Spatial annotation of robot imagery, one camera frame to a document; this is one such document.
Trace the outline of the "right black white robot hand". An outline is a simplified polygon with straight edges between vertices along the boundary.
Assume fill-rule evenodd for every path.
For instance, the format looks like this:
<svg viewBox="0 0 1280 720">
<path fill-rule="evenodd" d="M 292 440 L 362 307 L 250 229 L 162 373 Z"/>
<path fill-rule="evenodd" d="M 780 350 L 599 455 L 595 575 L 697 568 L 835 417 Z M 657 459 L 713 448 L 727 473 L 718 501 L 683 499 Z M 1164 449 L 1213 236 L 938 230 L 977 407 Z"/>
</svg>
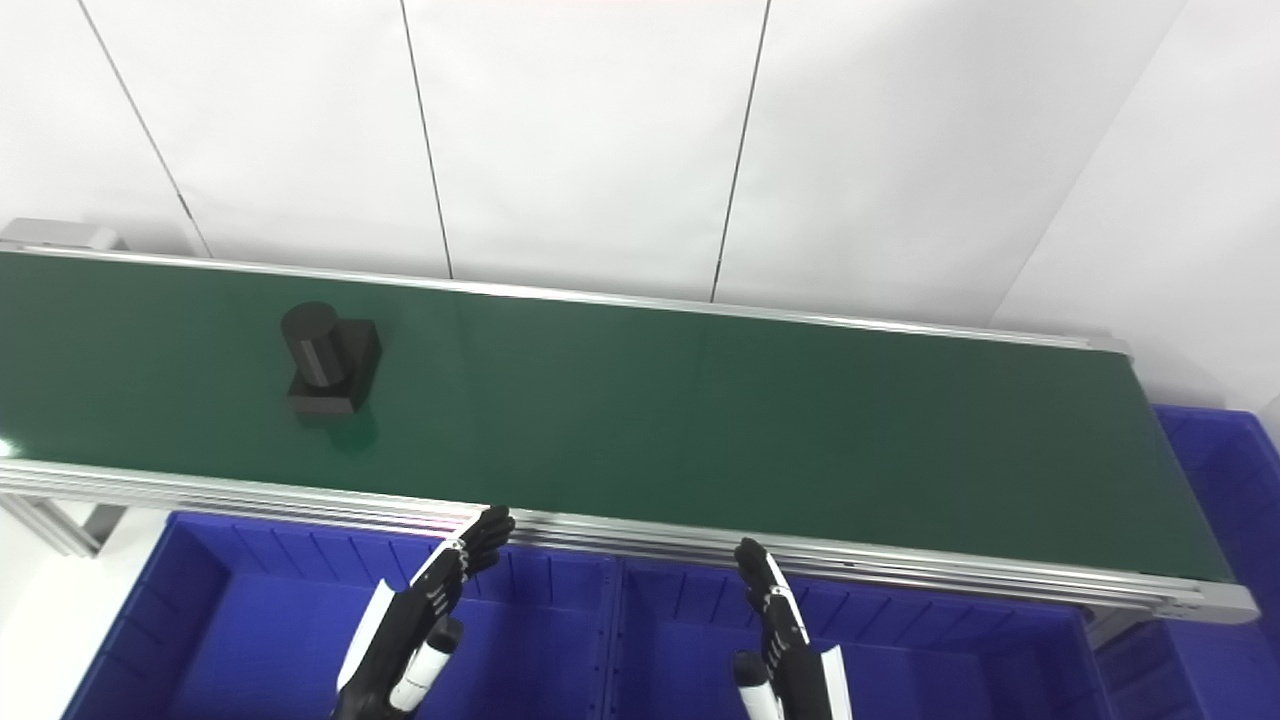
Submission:
<svg viewBox="0 0 1280 720">
<path fill-rule="evenodd" d="M 733 683 L 750 719 L 852 719 L 838 646 L 812 643 L 788 579 L 773 555 L 745 537 L 733 551 L 746 598 L 762 625 L 762 648 L 733 655 Z"/>
</svg>

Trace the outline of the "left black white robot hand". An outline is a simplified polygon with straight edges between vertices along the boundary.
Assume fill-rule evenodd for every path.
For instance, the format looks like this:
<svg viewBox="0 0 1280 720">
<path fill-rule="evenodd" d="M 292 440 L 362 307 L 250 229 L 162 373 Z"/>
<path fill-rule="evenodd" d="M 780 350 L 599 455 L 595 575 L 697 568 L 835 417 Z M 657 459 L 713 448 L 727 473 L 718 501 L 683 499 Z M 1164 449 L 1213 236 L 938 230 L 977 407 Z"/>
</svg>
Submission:
<svg viewBox="0 0 1280 720">
<path fill-rule="evenodd" d="M 513 529 L 508 507 L 489 506 L 445 537 L 406 588 L 375 585 L 338 671 L 332 717 L 415 716 L 462 639 L 452 614 L 465 584 L 499 561 Z"/>
</svg>

